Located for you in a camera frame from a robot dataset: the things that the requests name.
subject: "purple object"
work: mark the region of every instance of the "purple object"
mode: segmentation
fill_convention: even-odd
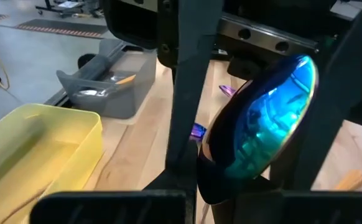
[[[193,124],[193,128],[191,131],[190,139],[201,141],[203,136],[206,133],[207,128],[203,127],[202,125],[195,123]]]
[[[227,85],[219,85],[218,87],[220,87],[220,90],[228,97],[231,97],[236,92],[234,88]]]

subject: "wooden table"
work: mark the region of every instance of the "wooden table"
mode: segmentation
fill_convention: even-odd
[[[196,122],[208,126],[228,98],[218,85],[241,86],[244,81],[228,75],[226,62],[212,61],[200,99]],[[140,190],[164,169],[172,104],[172,76],[157,63],[156,81],[135,117],[102,118],[104,154],[86,190]],[[362,170],[362,126],[345,121],[313,185],[332,189],[352,169]],[[197,200],[197,223],[204,202]],[[214,223],[211,212],[206,223]]]

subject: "iridescent coating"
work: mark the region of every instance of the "iridescent coating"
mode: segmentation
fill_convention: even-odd
[[[234,157],[225,174],[245,179],[258,176],[281,152],[299,125],[318,82],[313,60],[306,55],[289,58],[284,66],[293,70],[287,79],[246,105],[234,130]],[[280,75],[290,69],[278,70]]]
[[[201,141],[203,139],[203,136],[206,133],[206,128],[198,123],[193,124],[193,128],[191,131],[190,139]]]
[[[220,87],[220,90],[228,97],[231,97],[236,92],[234,88],[227,85],[219,85],[218,87]]]

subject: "concrete floor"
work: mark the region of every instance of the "concrete floor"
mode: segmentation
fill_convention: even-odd
[[[104,19],[65,18],[53,12],[38,15],[35,5],[43,0],[0,0],[2,26],[15,26],[35,18],[105,25]],[[360,2],[336,4],[332,11],[355,17],[362,7]],[[110,32],[104,38],[114,38]],[[31,32],[0,27],[0,57],[11,79],[8,92],[0,89],[0,119],[24,103],[44,103],[61,89],[56,70],[73,73],[77,70],[77,58],[85,53],[97,53],[97,39],[71,37],[58,34]]]

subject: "yellow container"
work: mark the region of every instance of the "yellow container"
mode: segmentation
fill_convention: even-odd
[[[44,195],[82,189],[102,155],[101,131],[96,113],[45,105],[0,120],[0,223],[21,222]]]

